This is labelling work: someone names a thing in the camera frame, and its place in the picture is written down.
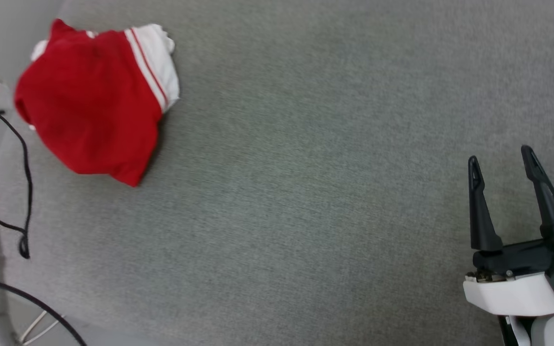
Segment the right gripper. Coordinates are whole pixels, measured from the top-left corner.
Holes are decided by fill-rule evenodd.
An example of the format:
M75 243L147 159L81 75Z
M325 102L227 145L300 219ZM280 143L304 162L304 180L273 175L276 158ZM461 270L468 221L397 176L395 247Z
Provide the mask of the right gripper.
M521 146L527 178L533 183L541 215L535 239L504 245L484 197L485 182L476 156L470 156L468 196L474 272L466 274L466 300L498 316L554 314L554 186L532 147Z

